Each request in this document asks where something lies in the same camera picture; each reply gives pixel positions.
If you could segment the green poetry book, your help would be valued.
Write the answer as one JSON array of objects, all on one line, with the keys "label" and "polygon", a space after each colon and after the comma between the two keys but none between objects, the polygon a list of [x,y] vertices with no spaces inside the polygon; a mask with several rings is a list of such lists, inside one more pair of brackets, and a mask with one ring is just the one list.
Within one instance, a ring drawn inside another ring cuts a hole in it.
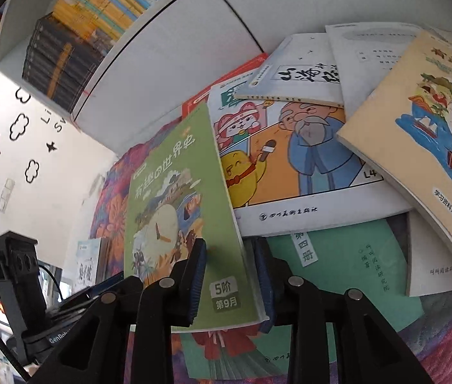
[{"label": "green poetry book", "polygon": [[[424,313],[420,299],[405,294],[407,264],[390,224],[359,225],[268,239],[272,254],[321,290],[361,290],[396,331]],[[182,334],[188,376],[197,380],[244,380],[288,371],[289,326],[264,334],[255,326]]]}]

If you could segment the green world history book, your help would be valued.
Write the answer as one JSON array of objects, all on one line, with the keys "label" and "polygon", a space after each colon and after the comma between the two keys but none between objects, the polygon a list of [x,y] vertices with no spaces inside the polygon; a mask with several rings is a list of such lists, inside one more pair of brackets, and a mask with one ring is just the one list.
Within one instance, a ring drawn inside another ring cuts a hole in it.
[{"label": "green world history book", "polygon": [[207,264],[192,329],[261,323],[265,310],[223,176],[209,109],[200,103],[131,176],[124,272],[149,285],[204,240]]}]

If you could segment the white mythology book with lady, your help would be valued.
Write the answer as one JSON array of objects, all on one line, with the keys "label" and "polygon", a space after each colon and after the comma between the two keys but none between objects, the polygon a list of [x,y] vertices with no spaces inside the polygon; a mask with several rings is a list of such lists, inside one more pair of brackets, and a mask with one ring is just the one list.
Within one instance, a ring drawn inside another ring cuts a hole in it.
[{"label": "white mythology book with lady", "polygon": [[286,37],[235,92],[237,99],[343,106],[338,68],[325,33]]}]

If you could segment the row of black books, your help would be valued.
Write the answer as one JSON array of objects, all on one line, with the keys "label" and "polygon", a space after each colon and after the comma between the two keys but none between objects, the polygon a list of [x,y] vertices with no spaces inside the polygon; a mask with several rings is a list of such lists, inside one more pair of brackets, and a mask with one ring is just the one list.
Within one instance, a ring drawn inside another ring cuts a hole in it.
[{"label": "row of black books", "polygon": [[48,14],[35,24],[22,78],[71,113],[102,60],[100,52]]}]

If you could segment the floral purple table cloth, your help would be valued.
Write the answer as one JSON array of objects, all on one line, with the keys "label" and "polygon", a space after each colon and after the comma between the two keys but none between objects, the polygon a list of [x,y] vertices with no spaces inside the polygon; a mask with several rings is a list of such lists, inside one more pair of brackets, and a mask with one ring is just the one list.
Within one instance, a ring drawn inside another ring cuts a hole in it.
[{"label": "floral purple table cloth", "polygon": [[[90,233],[91,238],[110,239],[107,277],[124,269],[125,214],[131,175],[179,121],[170,121],[150,140],[131,147],[107,173]],[[434,382],[452,383],[452,291],[422,296],[420,301],[424,315],[400,331],[400,336]]]}]

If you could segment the white thin booklet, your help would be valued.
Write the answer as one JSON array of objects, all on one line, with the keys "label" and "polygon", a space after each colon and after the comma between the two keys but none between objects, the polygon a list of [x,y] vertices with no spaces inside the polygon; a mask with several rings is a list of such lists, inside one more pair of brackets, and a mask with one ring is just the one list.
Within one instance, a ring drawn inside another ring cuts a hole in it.
[{"label": "white thin booklet", "polygon": [[408,286],[411,297],[452,291],[452,254],[417,211],[408,214]]}]

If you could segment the cartoon old man comic book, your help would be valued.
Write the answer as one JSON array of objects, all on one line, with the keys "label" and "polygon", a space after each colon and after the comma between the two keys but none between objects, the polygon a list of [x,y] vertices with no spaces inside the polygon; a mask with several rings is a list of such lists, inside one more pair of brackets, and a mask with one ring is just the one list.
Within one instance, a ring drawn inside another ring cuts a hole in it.
[{"label": "cartoon old man comic book", "polygon": [[217,83],[207,101],[243,236],[317,231],[410,211],[381,175],[336,139],[341,109],[237,99],[244,82]]}]

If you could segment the beige world history book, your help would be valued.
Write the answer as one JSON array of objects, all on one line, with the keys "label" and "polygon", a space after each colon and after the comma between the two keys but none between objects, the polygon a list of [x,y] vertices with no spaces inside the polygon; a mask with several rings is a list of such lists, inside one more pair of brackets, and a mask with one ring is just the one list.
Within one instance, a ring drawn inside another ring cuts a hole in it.
[{"label": "beige world history book", "polygon": [[452,251],[452,43],[420,32],[337,136]]}]

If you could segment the white open page book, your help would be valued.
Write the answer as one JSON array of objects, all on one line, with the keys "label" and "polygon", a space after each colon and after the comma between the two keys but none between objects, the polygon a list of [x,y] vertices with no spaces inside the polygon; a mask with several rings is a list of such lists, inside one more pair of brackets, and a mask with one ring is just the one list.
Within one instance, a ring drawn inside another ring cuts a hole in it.
[{"label": "white open page book", "polygon": [[341,23],[325,27],[350,118],[397,64],[420,26],[398,22]]}]

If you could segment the white bookshelf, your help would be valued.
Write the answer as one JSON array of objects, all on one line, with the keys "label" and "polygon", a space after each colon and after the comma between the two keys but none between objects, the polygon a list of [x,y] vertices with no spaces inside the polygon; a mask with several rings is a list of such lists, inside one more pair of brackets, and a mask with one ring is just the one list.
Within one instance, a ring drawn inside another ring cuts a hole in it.
[{"label": "white bookshelf", "polygon": [[452,0],[158,0],[105,56],[69,117],[115,153],[176,107],[286,36],[397,21],[452,31]]}]

